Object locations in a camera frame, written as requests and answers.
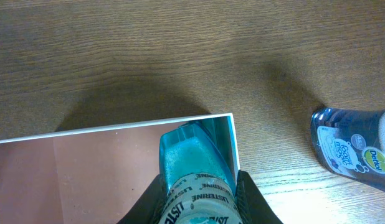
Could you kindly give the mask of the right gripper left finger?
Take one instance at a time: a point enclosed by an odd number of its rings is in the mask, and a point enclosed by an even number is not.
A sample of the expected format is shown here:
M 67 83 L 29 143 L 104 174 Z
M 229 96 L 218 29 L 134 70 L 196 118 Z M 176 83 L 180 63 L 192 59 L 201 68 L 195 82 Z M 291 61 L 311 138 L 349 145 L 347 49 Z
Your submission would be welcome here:
M 116 224 L 158 224 L 163 207 L 164 178 L 158 174 L 130 211 Z

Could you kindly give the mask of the dark blue Dettol foam bottle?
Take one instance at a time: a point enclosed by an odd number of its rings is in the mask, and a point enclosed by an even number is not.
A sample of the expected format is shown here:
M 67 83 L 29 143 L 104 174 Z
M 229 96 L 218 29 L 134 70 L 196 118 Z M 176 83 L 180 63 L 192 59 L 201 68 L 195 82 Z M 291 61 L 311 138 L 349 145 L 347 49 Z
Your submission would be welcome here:
M 326 169 L 385 192 L 385 110 L 323 108 L 313 113 L 310 130 Z

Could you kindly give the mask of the teal Listerine mouthwash bottle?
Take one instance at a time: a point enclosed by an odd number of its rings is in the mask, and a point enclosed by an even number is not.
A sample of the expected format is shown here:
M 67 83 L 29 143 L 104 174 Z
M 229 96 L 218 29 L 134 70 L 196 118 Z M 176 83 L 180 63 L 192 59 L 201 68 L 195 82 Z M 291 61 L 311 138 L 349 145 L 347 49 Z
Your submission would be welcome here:
M 161 136 L 159 172 L 166 187 L 160 223 L 242 223 L 232 173 L 198 123 Z

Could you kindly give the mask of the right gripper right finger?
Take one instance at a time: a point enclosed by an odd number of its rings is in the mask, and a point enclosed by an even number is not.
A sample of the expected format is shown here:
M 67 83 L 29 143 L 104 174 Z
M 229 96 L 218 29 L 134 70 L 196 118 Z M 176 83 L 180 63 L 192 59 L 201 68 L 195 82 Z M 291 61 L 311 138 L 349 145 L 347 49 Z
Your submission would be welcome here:
M 243 224 L 282 224 L 246 171 L 238 172 L 235 199 Z

